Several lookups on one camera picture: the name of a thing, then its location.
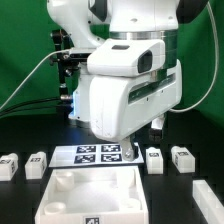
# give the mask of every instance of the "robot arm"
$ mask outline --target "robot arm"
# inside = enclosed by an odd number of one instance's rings
[[[194,19],[207,1],[48,1],[52,19],[76,47],[71,55],[77,48],[97,48],[88,57],[86,72],[91,76],[85,100],[91,129],[100,139],[119,142],[125,159],[136,157],[132,134],[179,103],[178,22]],[[90,32],[93,21],[110,22],[108,40]]]

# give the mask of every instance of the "cube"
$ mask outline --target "cube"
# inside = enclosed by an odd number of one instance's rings
[[[146,165],[148,174],[163,174],[163,157],[160,149],[146,149]]]
[[[0,181],[10,181],[18,169],[18,156],[15,153],[0,158]]]
[[[25,165],[26,179],[41,179],[47,167],[46,153],[32,154]]]
[[[180,173],[195,172],[195,158],[185,147],[174,146],[171,153],[172,162]]]

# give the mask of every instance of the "table surface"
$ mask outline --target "table surface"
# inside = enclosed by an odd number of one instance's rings
[[[164,138],[149,140],[148,126],[136,133],[145,149],[159,147],[164,159],[163,175],[148,175],[140,167],[150,224],[205,224],[192,198],[192,181],[205,179],[224,202],[224,132],[201,113],[168,113]],[[57,115],[14,116],[0,120],[0,156],[17,153],[19,168],[10,182],[0,182],[0,223],[32,224],[52,169],[42,180],[27,181],[24,166],[32,153],[47,153],[48,164],[55,146],[108,143],[95,138],[89,129],[70,126]],[[187,147],[196,158],[194,174],[180,174],[171,160],[174,145]]]

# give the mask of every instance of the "white plastic container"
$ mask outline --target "white plastic container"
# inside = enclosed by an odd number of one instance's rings
[[[224,207],[205,180],[193,181],[193,198],[208,224],[224,223]]]
[[[18,156],[15,153],[0,158],[0,181],[10,181],[18,169]]]
[[[35,223],[148,224],[138,167],[54,170]]]

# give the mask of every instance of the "small white block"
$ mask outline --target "small white block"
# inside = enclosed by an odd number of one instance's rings
[[[171,149],[172,162],[177,167],[180,173],[193,173],[195,172],[195,158],[185,148],[174,146]]]
[[[46,167],[47,159],[44,152],[32,154],[25,165],[26,179],[41,179]]]
[[[148,174],[163,174],[163,156],[160,149],[146,149],[146,165]]]
[[[18,169],[18,156],[15,153],[0,158],[0,181],[10,181]]]
[[[208,224],[224,223],[224,207],[205,180],[193,181],[193,198]]]

